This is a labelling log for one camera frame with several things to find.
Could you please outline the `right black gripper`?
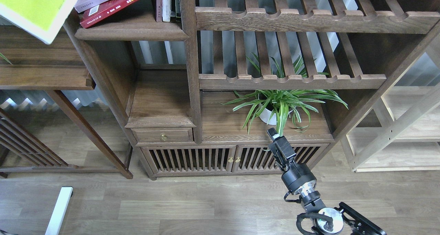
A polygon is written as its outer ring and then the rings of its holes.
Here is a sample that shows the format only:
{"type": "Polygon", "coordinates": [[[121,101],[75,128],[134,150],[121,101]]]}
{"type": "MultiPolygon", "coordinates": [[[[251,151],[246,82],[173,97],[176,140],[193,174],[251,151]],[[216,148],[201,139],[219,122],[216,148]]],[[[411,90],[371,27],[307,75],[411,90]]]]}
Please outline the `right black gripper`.
{"type": "Polygon", "coordinates": [[[316,177],[306,163],[290,163],[296,152],[284,136],[277,133],[275,128],[267,130],[272,140],[268,148],[273,153],[277,166],[283,171],[281,179],[286,185],[287,195],[307,196],[315,191],[316,177]]]}

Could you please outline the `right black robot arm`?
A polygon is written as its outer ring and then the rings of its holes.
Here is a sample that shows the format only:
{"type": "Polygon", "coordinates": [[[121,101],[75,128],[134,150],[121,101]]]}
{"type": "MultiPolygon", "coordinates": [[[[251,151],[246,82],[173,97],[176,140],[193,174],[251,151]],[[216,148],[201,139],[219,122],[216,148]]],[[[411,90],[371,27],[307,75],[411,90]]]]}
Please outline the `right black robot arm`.
{"type": "Polygon", "coordinates": [[[316,177],[305,163],[295,162],[295,151],[284,136],[275,128],[267,130],[273,143],[269,149],[273,153],[288,192],[299,195],[295,203],[300,203],[305,212],[297,216],[296,226],[303,235],[337,235],[347,224],[353,235],[384,235],[379,226],[360,215],[353,208],[341,202],[338,208],[328,208],[322,202],[319,191],[315,190],[316,177]]]}

